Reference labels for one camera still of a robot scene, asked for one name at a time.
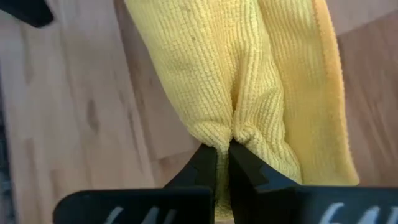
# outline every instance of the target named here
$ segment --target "black object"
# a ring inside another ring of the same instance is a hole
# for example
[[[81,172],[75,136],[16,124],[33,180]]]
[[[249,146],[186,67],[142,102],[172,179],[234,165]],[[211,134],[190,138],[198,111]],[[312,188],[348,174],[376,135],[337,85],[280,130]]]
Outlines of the black object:
[[[142,224],[159,208],[149,223],[212,224],[215,173],[216,150],[202,145],[164,189],[78,192],[58,204],[54,224],[109,224],[117,208],[111,223]],[[302,186],[235,141],[229,176],[235,224],[398,223],[398,189]],[[166,218],[171,210],[172,221]]]
[[[12,180],[10,172],[10,157],[7,148],[7,137],[6,137],[6,125],[4,124],[4,112],[3,112],[3,100],[0,100],[0,204],[2,204],[3,209],[0,211],[0,223],[10,224],[17,223],[14,201],[12,198]]]
[[[54,224],[104,224],[114,209],[120,214],[112,223],[143,221],[151,208],[164,223],[168,211],[175,218],[168,224],[214,223],[216,149],[201,145],[188,164],[163,189],[91,190],[65,197],[55,208]]]
[[[44,0],[0,0],[0,9],[34,27],[43,27],[54,19]]]

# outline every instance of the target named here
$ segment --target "wooden floor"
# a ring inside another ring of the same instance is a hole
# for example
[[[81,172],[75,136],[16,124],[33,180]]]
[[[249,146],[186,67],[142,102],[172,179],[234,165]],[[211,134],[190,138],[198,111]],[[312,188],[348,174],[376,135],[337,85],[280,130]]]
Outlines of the wooden floor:
[[[57,21],[44,29],[0,12],[1,88],[21,224],[51,223],[56,203],[77,190],[163,186],[199,145],[167,100],[121,1],[48,3]],[[398,186],[398,2],[328,4],[361,184]]]

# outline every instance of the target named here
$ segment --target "wood grain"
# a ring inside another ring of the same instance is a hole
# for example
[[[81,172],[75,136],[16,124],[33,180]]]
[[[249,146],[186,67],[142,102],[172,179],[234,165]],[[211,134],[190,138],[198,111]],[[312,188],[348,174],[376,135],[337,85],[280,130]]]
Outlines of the wood grain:
[[[337,34],[344,34],[398,9],[397,0],[326,0]]]
[[[339,36],[349,138],[362,185],[398,186],[398,11]]]
[[[33,29],[1,13],[0,60],[20,223],[66,194],[155,182],[111,1],[49,1]]]

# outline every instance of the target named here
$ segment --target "yellow microfiber towel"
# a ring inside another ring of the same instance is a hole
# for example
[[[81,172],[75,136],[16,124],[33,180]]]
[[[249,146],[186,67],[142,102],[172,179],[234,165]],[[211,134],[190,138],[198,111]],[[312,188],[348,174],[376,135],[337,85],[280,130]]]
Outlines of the yellow microfiber towel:
[[[358,183],[323,0],[126,4],[180,119],[218,150],[217,219],[231,218],[232,138],[296,182]]]

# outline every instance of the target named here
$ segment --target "microfiber cloth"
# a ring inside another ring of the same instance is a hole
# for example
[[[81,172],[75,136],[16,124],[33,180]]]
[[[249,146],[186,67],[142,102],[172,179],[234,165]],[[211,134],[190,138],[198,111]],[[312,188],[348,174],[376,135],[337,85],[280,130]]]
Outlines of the microfiber cloth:
[[[359,182],[323,0],[126,0],[188,131],[218,150],[216,219],[232,217],[232,138],[308,185]]]

